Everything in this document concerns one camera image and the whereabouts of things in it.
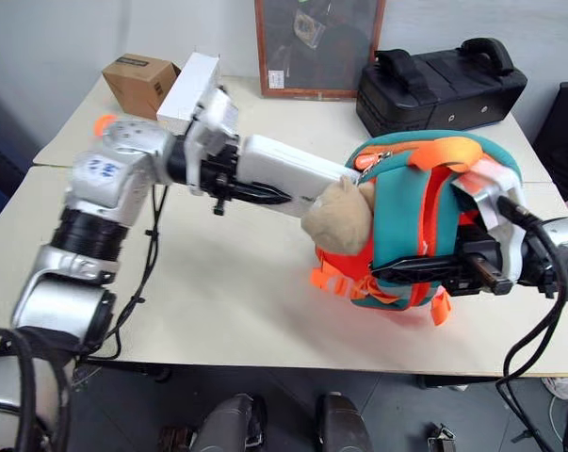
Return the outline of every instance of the beige plush toy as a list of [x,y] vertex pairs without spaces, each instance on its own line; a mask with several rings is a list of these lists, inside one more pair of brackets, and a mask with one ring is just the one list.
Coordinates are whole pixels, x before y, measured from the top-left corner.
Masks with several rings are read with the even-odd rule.
[[316,199],[302,218],[302,229],[327,252],[358,254],[371,233],[374,200],[374,184],[356,186],[343,176]]

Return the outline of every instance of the label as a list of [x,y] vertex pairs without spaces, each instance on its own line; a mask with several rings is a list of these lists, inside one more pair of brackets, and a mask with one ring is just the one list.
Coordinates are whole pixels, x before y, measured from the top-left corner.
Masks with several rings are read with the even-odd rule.
[[161,96],[161,95],[164,93],[164,90],[162,89],[162,86],[160,85],[160,82],[155,82],[154,90],[155,90],[155,93],[156,93],[158,96]]
[[117,63],[124,63],[124,64],[130,64],[132,66],[147,66],[148,64],[150,64],[149,61],[143,61],[142,59],[134,59],[134,58],[129,58],[127,56],[121,56],[120,58],[118,58],[116,60]]
[[110,184],[118,178],[122,164],[116,160],[94,155],[85,164],[84,175],[89,183],[95,186]]
[[268,87],[271,89],[284,89],[284,71],[269,71]]
[[319,46],[324,31],[324,24],[297,9],[294,18],[294,33],[302,42],[315,50]]
[[237,126],[237,107],[231,105],[225,111],[225,117],[223,118],[223,125],[232,133],[235,133],[235,127]]

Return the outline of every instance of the white box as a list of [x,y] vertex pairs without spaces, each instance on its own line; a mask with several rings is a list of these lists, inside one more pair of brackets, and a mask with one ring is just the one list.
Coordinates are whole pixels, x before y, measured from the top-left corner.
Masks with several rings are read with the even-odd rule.
[[329,184],[341,176],[356,182],[361,173],[280,141],[252,135],[239,151],[235,176],[239,182],[259,182],[282,190],[292,198],[290,202],[263,207],[302,218]]
[[219,58],[194,52],[187,60],[158,108],[160,125],[175,135],[182,135],[191,121],[196,105],[219,81]]

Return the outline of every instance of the cardboard box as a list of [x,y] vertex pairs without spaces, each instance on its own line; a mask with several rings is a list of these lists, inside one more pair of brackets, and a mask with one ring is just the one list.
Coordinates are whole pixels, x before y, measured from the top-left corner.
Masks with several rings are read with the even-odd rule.
[[196,105],[219,82],[219,59],[194,52],[158,109],[158,121],[175,135],[182,135]]
[[102,74],[125,113],[156,120],[179,72],[170,61],[124,54]]

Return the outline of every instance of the brown box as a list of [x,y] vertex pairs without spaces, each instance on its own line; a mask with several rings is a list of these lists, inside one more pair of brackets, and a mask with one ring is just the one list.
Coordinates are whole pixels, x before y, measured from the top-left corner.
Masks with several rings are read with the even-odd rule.
[[164,59],[124,54],[102,74],[125,113],[156,120],[155,113],[179,72]]

